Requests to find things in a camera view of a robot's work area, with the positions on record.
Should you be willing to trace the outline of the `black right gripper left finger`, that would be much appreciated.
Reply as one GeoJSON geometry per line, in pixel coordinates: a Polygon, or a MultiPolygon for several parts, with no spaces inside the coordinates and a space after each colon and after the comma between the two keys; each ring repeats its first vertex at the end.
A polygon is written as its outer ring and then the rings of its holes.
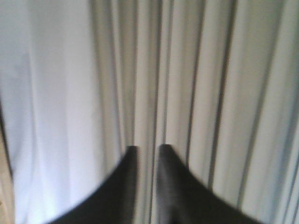
{"type": "Polygon", "coordinates": [[[52,224],[131,224],[135,210],[137,147],[129,146],[119,165],[85,201],[52,224]]]}

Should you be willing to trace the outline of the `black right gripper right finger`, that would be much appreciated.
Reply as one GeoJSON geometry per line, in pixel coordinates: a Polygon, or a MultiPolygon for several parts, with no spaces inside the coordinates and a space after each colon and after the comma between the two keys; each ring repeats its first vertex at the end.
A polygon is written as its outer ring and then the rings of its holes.
{"type": "Polygon", "coordinates": [[[160,224],[258,223],[209,191],[168,144],[159,148],[157,203],[160,224]]]}

